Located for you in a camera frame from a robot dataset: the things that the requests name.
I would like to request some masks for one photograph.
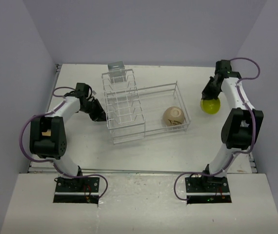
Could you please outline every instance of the white wall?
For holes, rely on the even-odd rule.
[[[45,111],[54,71],[22,0],[0,0],[0,229],[17,175],[28,167],[19,150],[20,128]]]
[[[24,0],[57,63],[214,66],[266,0]]]
[[[269,0],[258,17],[239,56],[253,58],[261,67],[258,80],[245,82],[249,99],[264,112],[264,121],[255,146],[258,169],[266,173],[278,209],[278,1]],[[243,76],[254,76],[256,69],[236,62]]]

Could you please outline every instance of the wire cup holder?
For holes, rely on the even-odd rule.
[[[178,83],[138,89],[133,69],[125,69],[122,61],[108,64],[102,74],[107,127],[113,143],[121,143],[163,132],[186,131],[191,118],[182,99]],[[164,111],[180,107],[184,123],[166,126]]]

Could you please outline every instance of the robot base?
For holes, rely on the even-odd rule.
[[[80,179],[55,178],[57,185],[53,202],[98,204],[99,181],[99,177]]]
[[[227,178],[223,177],[219,183],[207,178],[200,175],[185,178],[187,204],[231,203]]]

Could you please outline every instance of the white table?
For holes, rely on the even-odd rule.
[[[67,152],[83,169],[97,171],[202,171],[215,157],[221,146],[221,128],[228,117],[229,107],[220,94],[221,109],[216,115],[205,114],[199,106],[201,92],[214,74],[209,67],[126,66],[135,72],[139,88],[178,81],[191,115],[191,124],[175,134],[147,136],[114,145],[106,123],[92,122],[88,114],[77,113],[66,123]],[[104,106],[101,74],[107,65],[64,64],[56,87],[75,87],[77,82],[89,84]],[[53,97],[50,109],[61,101]],[[32,163],[30,171],[54,171],[49,163]],[[237,157],[229,173],[251,173],[249,157]]]
[[[177,175],[110,175],[99,207],[52,203],[56,176],[19,175],[2,234],[278,234],[264,174],[228,175],[231,204],[187,206],[173,193]],[[185,196],[183,179],[177,189]]]

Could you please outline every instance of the cable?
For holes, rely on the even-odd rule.
[[[216,189],[216,193],[215,193],[215,196],[214,196],[214,197],[216,197],[216,196],[217,196],[217,193],[218,193],[218,188]]]
[[[61,89],[61,88],[65,88],[65,87],[56,88],[56,89],[53,90],[53,93],[54,93],[57,89]],[[68,175],[68,174],[62,172],[62,171],[57,167],[57,165],[54,163],[54,161],[51,160],[51,159],[38,160],[38,159],[32,158],[31,156],[28,155],[28,153],[26,152],[26,150],[25,150],[25,148],[24,148],[24,146],[23,146],[23,134],[24,134],[24,132],[25,132],[26,127],[29,125],[29,123],[30,123],[32,120],[34,120],[34,119],[36,119],[36,118],[38,118],[38,117],[48,116],[48,115],[51,115],[51,114],[55,113],[57,110],[59,110],[59,109],[66,103],[65,97],[64,97],[64,96],[61,96],[61,97],[64,98],[63,102],[62,102],[59,106],[57,106],[54,110],[52,110],[51,112],[45,113],[45,114],[34,115],[34,116],[32,116],[31,118],[29,118],[29,119],[27,120],[27,122],[22,126],[22,129],[21,129],[20,134],[19,134],[19,147],[20,147],[20,150],[21,150],[21,152],[23,153],[23,155],[24,155],[28,160],[30,160],[30,161],[32,161],[32,162],[38,162],[38,163],[41,163],[41,162],[51,162],[51,163],[53,164],[54,168],[56,169],[56,171],[57,171],[60,175],[64,175],[64,176],[69,177],[69,178],[77,178],[77,179],[80,179],[80,178],[88,178],[88,177],[92,177],[92,176],[101,177],[102,179],[104,179],[104,181],[105,181],[105,183],[106,183],[106,186],[105,186],[104,192],[99,196],[99,199],[100,199],[100,198],[105,194],[105,192],[107,191],[108,186],[109,186],[109,183],[108,183],[107,179],[106,179],[104,176],[98,175],[98,174],[79,175],[79,176]]]
[[[193,175],[194,175],[194,174],[190,174],[190,176],[189,176],[189,177],[191,178]],[[195,175],[197,176],[197,178],[199,177],[197,174],[195,174]]]
[[[236,87],[237,87],[237,91],[238,91],[238,95],[241,99],[241,101],[244,103],[244,106],[246,107],[246,109],[249,111],[249,113],[251,114],[251,119],[252,119],[252,142],[251,142],[251,146],[250,146],[250,149],[248,151],[235,151],[232,153],[229,161],[227,162],[227,164],[225,165],[224,168],[222,168],[220,171],[216,172],[216,173],[213,173],[213,174],[206,174],[206,173],[203,173],[203,172],[184,172],[184,173],[181,173],[175,180],[175,183],[174,183],[174,194],[175,196],[179,199],[179,200],[182,200],[182,201],[187,201],[188,199],[187,198],[181,198],[178,196],[177,194],[177,191],[176,191],[176,185],[177,185],[177,181],[180,179],[180,177],[184,176],[184,175],[187,175],[187,174],[198,174],[198,175],[201,175],[201,176],[206,176],[206,177],[213,177],[213,176],[216,176],[220,173],[222,173],[224,170],[226,170],[232,160],[235,158],[235,156],[237,154],[249,154],[251,153],[251,151],[253,150],[253,147],[255,145],[255,139],[256,139],[256,120],[255,120],[255,116],[254,116],[254,113],[252,111],[252,109],[249,107],[249,105],[247,105],[247,103],[245,102],[245,99],[242,95],[242,92],[240,90],[240,86],[238,85],[240,82],[242,82],[243,80],[253,80],[253,79],[257,79],[259,76],[260,76],[260,67],[259,65],[252,59],[250,58],[245,58],[245,57],[237,57],[237,58],[232,58],[230,59],[230,61],[234,61],[234,60],[238,60],[238,59],[242,59],[242,60],[247,60],[247,61],[250,61],[252,62],[258,69],[258,73],[255,77],[252,77],[252,78],[241,78],[237,81],[236,83]]]
[[[87,184],[87,188],[88,188],[88,190],[89,190],[89,195],[88,195],[88,196],[90,196],[90,194],[91,194],[91,188],[90,188],[89,184]]]
[[[64,97],[63,95],[56,95],[56,94],[55,94],[55,91],[58,90],[58,89],[71,89],[71,90],[75,90],[75,89],[72,88],[72,87],[66,87],[66,86],[58,87],[58,88],[55,88],[55,89],[53,90],[52,96],[57,97],[57,98],[62,98],[62,97]]]
[[[221,186],[219,187],[219,191],[220,191],[221,199],[225,199],[225,196],[222,195],[222,187]]]

